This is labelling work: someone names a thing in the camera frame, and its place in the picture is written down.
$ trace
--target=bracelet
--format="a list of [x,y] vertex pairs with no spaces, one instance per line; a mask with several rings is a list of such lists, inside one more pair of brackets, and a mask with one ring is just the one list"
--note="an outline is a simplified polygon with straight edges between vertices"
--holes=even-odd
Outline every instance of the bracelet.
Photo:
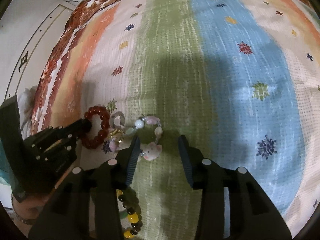
[[90,121],[95,114],[99,115],[102,120],[100,125],[102,129],[99,130],[98,135],[93,139],[89,139],[86,134],[80,137],[82,145],[87,149],[96,149],[108,136],[110,112],[105,106],[94,106],[84,113],[84,118]]
[[110,118],[110,127],[113,130],[107,136],[107,140],[104,142],[102,150],[104,152],[116,153],[119,144],[122,142],[123,137],[133,136],[138,129],[142,129],[145,124],[157,125],[155,129],[156,139],[154,142],[150,142],[147,145],[141,145],[140,156],[147,161],[156,159],[162,152],[162,146],[158,145],[159,139],[163,134],[162,125],[160,119],[155,116],[143,116],[136,120],[134,127],[128,128],[125,132],[121,126],[114,125],[114,120],[116,117],[120,117],[120,125],[123,126],[125,123],[125,118],[122,112],[117,112],[113,114]]
[[28,225],[28,226],[33,226],[34,223],[36,222],[36,219],[23,219],[21,216],[19,216],[17,214],[17,212],[15,211],[14,209],[14,206],[13,206],[13,195],[11,195],[11,205],[12,205],[12,211],[14,212],[14,215],[15,217],[22,223],[24,223],[25,225]]
[[117,193],[118,200],[123,203],[122,206],[126,209],[126,212],[128,214],[127,219],[131,223],[131,227],[132,227],[132,228],[127,228],[123,235],[127,239],[133,238],[138,234],[138,232],[140,232],[142,227],[142,222],[139,219],[138,214],[135,212],[135,209],[127,201],[124,193],[119,189],[116,190],[116,193]]

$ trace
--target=yellow and black beaded bracelet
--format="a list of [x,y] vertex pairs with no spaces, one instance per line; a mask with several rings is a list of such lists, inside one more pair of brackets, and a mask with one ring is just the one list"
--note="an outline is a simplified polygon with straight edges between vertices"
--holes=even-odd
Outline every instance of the yellow and black beaded bracelet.
[[131,229],[127,229],[124,232],[124,237],[127,239],[130,239],[136,236],[138,232],[140,232],[142,227],[142,222],[141,220],[139,220],[139,216],[136,213],[135,209],[130,205],[130,203],[127,202],[127,199],[124,193],[119,189],[117,189],[116,192],[117,192],[117,197],[119,201],[123,203],[122,206],[126,209],[126,212],[128,214],[127,218],[132,226]]

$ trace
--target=floor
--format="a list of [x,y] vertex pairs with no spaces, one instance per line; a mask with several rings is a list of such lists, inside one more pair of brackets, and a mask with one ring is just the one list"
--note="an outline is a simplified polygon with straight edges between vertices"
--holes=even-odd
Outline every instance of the floor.
[[[81,0],[13,0],[0,19],[0,103],[38,85],[51,51]],[[10,207],[11,189],[0,184]]]

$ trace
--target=beaded bracelet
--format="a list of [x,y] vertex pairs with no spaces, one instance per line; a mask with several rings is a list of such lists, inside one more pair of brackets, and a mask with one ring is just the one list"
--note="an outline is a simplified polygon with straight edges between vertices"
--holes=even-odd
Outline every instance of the beaded bracelet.
[[139,220],[138,214],[135,212],[135,209],[127,202],[127,199],[124,195],[124,193],[117,189],[117,197],[119,201],[121,201],[123,204],[122,206],[126,209],[126,212],[128,214],[127,218],[129,222],[131,223],[132,228],[127,228],[124,232],[125,238],[133,238],[140,232],[142,227],[142,222]]
[[151,161],[157,158],[162,152],[162,146],[158,145],[159,139],[162,136],[163,130],[162,125],[160,123],[160,119],[155,116],[144,116],[136,120],[134,123],[135,127],[130,127],[124,133],[120,126],[114,125],[114,119],[119,116],[120,117],[120,125],[124,125],[125,119],[124,115],[121,112],[117,112],[115,115],[112,115],[110,118],[110,126],[115,127],[113,131],[111,131],[108,135],[108,149],[111,152],[115,153],[118,149],[119,144],[122,141],[123,137],[133,136],[138,129],[142,129],[146,124],[157,125],[155,129],[156,139],[154,142],[150,142],[148,145],[141,145],[141,153],[140,156],[144,159]]
[[110,112],[107,110],[105,106],[94,106],[90,107],[87,112],[84,114],[84,118],[87,120],[91,120],[92,117],[97,114],[100,116],[101,122],[101,130],[99,130],[98,135],[93,139],[89,139],[86,134],[81,136],[82,145],[87,149],[96,149],[100,144],[103,143],[104,139],[108,136],[108,129],[110,127],[109,119]]

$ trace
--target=orange stripe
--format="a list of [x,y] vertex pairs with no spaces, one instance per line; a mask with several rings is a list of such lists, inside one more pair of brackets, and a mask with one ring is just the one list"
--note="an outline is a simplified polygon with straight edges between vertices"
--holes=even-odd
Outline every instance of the orange stripe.
[[312,56],[320,64],[320,34],[315,28],[313,23],[307,18],[303,11],[301,11],[298,6],[292,0],[278,0],[282,2],[281,12],[285,13],[286,16],[290,19],[292,24],[299,29],[300,33],[303,36],[305,43],[310,47]]
[[102,33],[114,20],[118,6],[119,4],[94,18],[70,51],[67,68],[52,103],[49,116],[51,126],[67,126],[81,118],[82,79]]

